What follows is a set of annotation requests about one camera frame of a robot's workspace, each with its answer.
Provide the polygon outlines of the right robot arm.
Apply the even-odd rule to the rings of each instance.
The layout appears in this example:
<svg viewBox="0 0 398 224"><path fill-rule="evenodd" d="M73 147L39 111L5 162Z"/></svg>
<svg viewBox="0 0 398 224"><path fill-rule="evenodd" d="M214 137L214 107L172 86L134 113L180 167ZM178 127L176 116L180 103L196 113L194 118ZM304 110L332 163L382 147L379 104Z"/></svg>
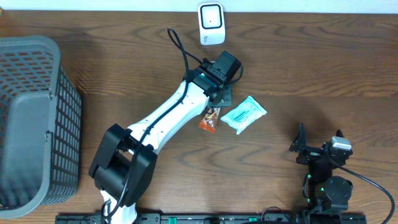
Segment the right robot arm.
<svg viewBox="0 0 398 224"><path fill-rule="evenodd" d="M337 130L321 147L309 146L301 123L289 151L298 154L296 163L308 167L302 187L308 207L297 212L293 222L342 223L353 184L343 177L333 175L333 170L345 165L353 154L350 141L343 136L341 130Z"/></svg>

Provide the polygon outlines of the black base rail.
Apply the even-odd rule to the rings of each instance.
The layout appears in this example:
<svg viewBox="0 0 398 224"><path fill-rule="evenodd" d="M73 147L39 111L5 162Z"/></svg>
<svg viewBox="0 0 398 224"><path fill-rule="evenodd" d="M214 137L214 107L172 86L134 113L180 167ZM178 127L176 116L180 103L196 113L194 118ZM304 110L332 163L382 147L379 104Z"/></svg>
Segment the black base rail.
<svg viewBox="0 0 398 224"><path fill-rule="evenodd" d="M101 224L99 213L93 215L57 215L55 224ZM260 215L161 215L140 214L133 224L242 224L242 223L300 223L298 218L287 218L281 213Z"/></svg>

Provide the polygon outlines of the light blue wipes pack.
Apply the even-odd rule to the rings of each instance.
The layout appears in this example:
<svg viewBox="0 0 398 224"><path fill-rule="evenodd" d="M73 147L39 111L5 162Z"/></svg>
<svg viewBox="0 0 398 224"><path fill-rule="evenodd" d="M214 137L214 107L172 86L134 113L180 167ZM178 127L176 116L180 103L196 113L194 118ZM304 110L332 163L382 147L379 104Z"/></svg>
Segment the light blue wipes pack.
<svg viewBox="0 0 398 224"><path fill-rule="evenodd" d="M267 114L266 109L252 96L221 117L221 120L241 134L250 124Z"/></svg>

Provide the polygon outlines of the grey plastic basket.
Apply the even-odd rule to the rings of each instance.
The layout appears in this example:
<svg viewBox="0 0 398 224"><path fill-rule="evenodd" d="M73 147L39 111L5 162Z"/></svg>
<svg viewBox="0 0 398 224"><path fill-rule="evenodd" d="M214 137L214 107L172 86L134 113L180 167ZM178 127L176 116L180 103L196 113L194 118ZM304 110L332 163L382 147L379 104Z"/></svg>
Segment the grey plastic basket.
<svg viewBox="0 0 398 224"><path fill-rule="evenodd" d="M76 193L82 110L52 39L1 39L1 218Z"/></svg>

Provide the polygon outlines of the white barcode scanner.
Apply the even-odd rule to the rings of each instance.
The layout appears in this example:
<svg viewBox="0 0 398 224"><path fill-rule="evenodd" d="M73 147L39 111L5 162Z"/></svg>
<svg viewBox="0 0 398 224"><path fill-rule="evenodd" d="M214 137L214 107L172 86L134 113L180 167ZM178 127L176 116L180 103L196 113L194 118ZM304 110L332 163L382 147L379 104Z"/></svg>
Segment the white barcode scanner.
<svg viewBox="0 0 398 224"><path fill-rule="evenodd" d="M206 2L198 6L200 43L219 45L225 41L224 9L219 2Z"/></svg>

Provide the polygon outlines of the red toffee candy bar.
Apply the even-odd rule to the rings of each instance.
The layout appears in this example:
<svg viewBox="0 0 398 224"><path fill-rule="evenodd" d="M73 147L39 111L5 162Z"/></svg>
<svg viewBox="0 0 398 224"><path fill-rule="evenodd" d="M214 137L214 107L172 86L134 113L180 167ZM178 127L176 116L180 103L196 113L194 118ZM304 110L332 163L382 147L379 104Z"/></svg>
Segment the red toffee candy bar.
<svg viewBox="0 0 398 224"><path fill-rule="evenodd" d="M210 133L215 133L216 132L216 123L218 120L219 113L220 113L219 107L212 107L212 108L208 109L208 111L205 113L203 119L201 120L199 127L210 132Z"/></svg>

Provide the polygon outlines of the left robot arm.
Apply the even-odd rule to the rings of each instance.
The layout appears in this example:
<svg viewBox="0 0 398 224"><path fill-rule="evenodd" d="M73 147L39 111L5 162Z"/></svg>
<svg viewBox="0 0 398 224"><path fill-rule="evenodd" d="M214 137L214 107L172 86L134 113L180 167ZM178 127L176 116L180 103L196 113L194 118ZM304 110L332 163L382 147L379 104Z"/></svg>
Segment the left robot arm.
<svg viewBox="0 0 398 224"><path fill-rule="evenodd" d="M242 63L224 51L214 62L188 69L176 92L146 118L106 130L89 169L104 198L102 223L136 220L136 202L150 185L160 150L208 105L223 101L225 88L237 82L236 73L243 73Z"/></svg>

